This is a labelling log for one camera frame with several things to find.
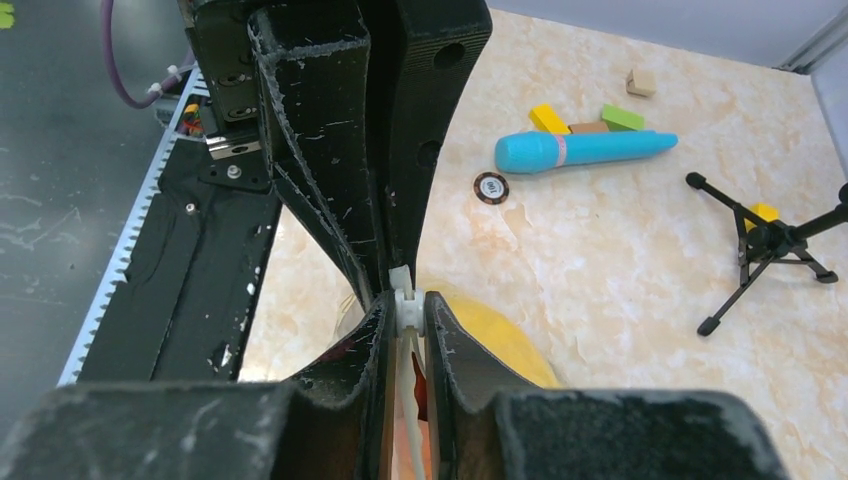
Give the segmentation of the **brown wooden block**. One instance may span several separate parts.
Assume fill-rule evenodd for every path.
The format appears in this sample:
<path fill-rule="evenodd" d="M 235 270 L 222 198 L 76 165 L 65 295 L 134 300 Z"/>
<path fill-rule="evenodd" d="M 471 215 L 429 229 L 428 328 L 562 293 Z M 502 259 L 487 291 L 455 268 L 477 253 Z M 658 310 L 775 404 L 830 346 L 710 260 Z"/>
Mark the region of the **brown wooden block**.
<path fill-rule="evenodd" d="M 572 134 L 596 134 L 610 131 L 608 125 L 604 121 L 570 124 L 569 130 Z"/>

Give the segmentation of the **beige wooden block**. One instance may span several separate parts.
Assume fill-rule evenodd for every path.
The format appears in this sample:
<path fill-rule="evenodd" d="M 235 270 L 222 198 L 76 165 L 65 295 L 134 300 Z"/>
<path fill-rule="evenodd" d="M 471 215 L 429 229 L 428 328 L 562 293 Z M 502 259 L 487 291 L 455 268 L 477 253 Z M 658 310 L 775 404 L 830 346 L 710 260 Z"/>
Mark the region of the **beige wooden block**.
<path fill-rule="evenodd" d="M 648 70 L 631 69 L 626 78 L 625 88 L 630 95 L 651 98 L 657 92 L 655 75 Z"/>

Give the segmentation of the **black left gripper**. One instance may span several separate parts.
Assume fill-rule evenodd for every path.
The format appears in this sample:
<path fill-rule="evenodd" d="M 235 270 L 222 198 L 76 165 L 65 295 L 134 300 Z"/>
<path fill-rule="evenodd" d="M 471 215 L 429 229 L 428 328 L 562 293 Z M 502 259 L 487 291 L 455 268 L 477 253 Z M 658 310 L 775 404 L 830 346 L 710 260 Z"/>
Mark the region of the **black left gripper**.
<path fill-rule="evenodd" d="M 368 307 L 382 284 L 366 154 L 371 38 L 356 6 L 270 4 L 178 2 L 209 94 L 200 179 L 268 191 L 261 136 L 279 196 Z"/>

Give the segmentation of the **yellow pear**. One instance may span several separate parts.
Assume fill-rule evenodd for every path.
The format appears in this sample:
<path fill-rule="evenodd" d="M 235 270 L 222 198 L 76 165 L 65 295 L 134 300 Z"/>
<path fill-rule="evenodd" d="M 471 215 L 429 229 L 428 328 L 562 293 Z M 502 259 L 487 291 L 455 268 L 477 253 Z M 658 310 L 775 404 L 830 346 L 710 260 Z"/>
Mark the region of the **yellow pear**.
<path fill-rule="evenodd" d="M 564 387 L 548 359 L 505 314 L 446 282 L 431 282 L 426 289 L 439 292 L 461 327 L 501 363 L 536 386 Z"/>

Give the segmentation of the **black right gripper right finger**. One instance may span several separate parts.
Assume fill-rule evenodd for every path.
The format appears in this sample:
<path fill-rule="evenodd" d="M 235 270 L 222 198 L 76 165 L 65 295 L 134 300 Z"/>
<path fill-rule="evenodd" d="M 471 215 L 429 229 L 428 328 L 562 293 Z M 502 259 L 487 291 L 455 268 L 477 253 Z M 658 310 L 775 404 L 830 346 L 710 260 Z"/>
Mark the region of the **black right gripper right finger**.
<path fill-rule="evenodd" d="M 444 297 L 424 304 L 437 479 L 785 479 L 761 419 L 709 390 L 544 389 L 498 360 Z"/>

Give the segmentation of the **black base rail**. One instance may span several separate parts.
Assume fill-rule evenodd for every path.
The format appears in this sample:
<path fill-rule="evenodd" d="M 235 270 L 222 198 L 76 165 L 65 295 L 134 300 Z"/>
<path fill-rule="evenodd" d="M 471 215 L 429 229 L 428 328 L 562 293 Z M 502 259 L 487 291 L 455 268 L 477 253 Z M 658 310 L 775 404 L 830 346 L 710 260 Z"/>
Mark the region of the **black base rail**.
<path fill-rule="evenodd" d="M 239 376 L 281 204 L 259 153 L 217 160 L 189 134 L 185 108 L 210 98 L 185 80 L 60 385 Z"/>

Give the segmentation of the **clear zip top bag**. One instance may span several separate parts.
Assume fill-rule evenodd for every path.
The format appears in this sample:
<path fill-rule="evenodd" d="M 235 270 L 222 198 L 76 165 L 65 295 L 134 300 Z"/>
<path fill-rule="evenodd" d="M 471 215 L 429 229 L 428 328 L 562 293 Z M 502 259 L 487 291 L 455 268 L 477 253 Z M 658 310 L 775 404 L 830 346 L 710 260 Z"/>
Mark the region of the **clear zip top bag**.
<path fill-rule="evenodd" d="M 406 451 L 408 466 L 418 479 L 437 479 L 432 473 L 426 378 L 424 304 L 430 292 L 439 293 L 426 288 L 413 289 L 409 270 L 406 267 L 398 267 L 392 273 L 391 282 L 373 299 L 374 301 L 383 293 L 390 293 L 394 297 L 396 308 L 392 325 L 394 364 L 393 382 L 390 387 L 391 474 L 398 468 L 395 454 Z M 361 315 L 358 321 L 351 325 L 336 343 L 356 328 L 372 303 L 364 307 L 359 302 Z"/>

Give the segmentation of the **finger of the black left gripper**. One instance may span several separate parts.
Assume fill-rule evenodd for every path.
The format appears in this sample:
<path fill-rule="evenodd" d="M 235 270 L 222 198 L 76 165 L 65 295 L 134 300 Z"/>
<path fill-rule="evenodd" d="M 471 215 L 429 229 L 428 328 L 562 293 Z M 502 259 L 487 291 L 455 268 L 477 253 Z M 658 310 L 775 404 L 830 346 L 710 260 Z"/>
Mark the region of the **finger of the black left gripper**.
<path fill-rule="evenodd" d="M 413 268 L 439 155 L 492 30 L 477 0 L 363 1 L 366 132 L 387 268 Z"/>

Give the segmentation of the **green wooden block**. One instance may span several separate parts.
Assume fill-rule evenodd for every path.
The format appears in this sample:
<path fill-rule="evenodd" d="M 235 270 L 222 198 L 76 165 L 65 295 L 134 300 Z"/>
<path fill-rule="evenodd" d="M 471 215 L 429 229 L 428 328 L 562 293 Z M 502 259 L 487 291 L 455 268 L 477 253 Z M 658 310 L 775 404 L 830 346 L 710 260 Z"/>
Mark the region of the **green wooden block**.
<path fill-rule="evenodd" d="M 603 105 L 601 120 L 610 131 L 640 131 L 645 128 L 643 116 L 612 104 Z"/>

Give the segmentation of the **yellow block behind tripod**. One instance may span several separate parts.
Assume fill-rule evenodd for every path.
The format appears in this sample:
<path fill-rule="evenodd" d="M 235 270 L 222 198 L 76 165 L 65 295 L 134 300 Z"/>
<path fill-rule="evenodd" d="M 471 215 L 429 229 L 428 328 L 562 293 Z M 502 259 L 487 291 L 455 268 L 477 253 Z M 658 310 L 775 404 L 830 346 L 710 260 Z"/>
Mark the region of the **yellow block behind tripod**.
<path fill-rule="evenodd" d="M 749 207 L 749 210 L 762 218 L 766 222 L 771 222 L 779 218 L 779 210 L 766 203 L 756 203 Z M 756 227 L 756 224 L 751 220 L 744 220 L 745 231 L 749 232 Z"/>

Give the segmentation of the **yellow wooden block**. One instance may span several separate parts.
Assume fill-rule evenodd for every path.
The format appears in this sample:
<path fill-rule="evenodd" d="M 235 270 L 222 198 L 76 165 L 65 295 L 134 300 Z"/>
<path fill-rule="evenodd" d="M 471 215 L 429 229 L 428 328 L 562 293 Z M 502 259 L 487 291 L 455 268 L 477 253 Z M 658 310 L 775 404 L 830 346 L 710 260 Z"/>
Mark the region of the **yellow wooden block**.
<path fill-rule="evenodd" d="M 536 130 L 555 135 L 568 135 L 570 127 L 559 117 L 549 104 L 534 106 L 528 113 L 528 118 Z"/>

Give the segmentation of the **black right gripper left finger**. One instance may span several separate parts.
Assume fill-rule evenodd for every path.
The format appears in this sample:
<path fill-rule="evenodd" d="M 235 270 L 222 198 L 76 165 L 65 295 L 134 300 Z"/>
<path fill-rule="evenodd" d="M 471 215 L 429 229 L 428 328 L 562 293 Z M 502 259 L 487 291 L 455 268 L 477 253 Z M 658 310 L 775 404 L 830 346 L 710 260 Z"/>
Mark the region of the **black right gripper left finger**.
<path fill-rule="evenodd" d="M 5 479 L 387 479 L 392 294 L 276 382 L 88 382 L 48 393 L 1 448 Z"/>

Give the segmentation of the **pink microphone on tripod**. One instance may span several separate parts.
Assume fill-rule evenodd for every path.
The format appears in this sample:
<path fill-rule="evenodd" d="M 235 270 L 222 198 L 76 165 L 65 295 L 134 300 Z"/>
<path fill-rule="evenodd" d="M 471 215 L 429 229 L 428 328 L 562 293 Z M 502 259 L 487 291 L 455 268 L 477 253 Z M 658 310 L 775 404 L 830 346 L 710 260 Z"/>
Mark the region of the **pink microphone on tripod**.
<path fill-rule="evenodd" d="M 840 188 L 839 203 L 832 210 L 795 226 L 779 219 L 764 221 L 749 208 L 711 185 L 698 172 L 688 173 L 685 182 L 691 188 L 705 192 L 733 212 L 738 240 L 739 286 L 713 315 L 706 317 L 698 326 L 699 336 L 710 336 L 720 325 L 722 317 L 773 264 L 806 266 L 814 272 L 815 280 L 822 284 L 839 281 L 836 272 L 825 268 L 808 252 L 808 239 L 847 222 L 846 185 Z M 754 222 L 756 227 L 746 232 L 745 219 Z"/>

